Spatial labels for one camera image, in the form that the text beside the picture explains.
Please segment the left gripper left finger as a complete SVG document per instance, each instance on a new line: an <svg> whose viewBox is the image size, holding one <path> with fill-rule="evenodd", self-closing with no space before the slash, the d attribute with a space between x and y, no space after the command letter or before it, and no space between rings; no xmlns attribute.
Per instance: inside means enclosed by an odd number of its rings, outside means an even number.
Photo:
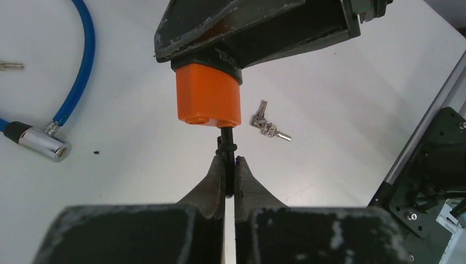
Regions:
<svg viewBox="0 0 466 264"><path fill-rule="evenodd" d="M62 210L34 263L224 263L225 168L168 204L83 205Z"/></svg>

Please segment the orange padlock with keys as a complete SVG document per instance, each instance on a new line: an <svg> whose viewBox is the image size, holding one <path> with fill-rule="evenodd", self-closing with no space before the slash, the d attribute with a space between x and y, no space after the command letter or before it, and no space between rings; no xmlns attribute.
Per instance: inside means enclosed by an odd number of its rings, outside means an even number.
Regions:
<svg viewBox="0 0 466 264"><path fill-rule="evenodd" d="M178 118L220 129L216 153L225 165L226 197L232 197L237 150L232 130L242 122L237 57L227 47L214 45L172 60L171 68L176 75Z"/></svg>

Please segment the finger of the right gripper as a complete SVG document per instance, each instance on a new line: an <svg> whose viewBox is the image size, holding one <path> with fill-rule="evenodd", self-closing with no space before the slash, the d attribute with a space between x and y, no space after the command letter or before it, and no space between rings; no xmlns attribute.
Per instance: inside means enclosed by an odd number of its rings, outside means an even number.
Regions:
<svg viewBox="0 0 466 264"><path fill-rule="evenodd" d="M360 36L350 1L305 1L223 39L241 69L320 50Z"/></svg>
<svg viewBox="0 0 466 264"><path fill-rule="evenodd" d="M304 1L170 1L154 35L157 62L206 47Z"/></svg>

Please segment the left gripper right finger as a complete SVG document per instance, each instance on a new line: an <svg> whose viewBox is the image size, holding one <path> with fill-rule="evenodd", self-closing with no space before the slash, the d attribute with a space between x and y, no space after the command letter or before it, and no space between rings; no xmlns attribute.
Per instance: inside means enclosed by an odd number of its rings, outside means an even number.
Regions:
<svg viewBox="0 0 466 264"><path fill-rule="evenodd" d="M409 263L397 223L377 207L288 207L236 159L237 263Z"/></svg>

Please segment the silver green-lock keys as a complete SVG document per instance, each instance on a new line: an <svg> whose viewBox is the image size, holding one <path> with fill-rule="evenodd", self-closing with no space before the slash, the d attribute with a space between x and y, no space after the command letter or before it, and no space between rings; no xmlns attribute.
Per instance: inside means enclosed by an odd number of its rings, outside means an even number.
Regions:
<svg viewBox="0 0 466 264"><path fill-rule="evenodd" d="M251 118L250 125L255 128L258 128L262 135L267 136L269 138L281 138L286 141L291 141L291 136L281 132L275 124L273 124L265 118L265 110L267 104L267 101L261 100L258 111Z"/></svg>

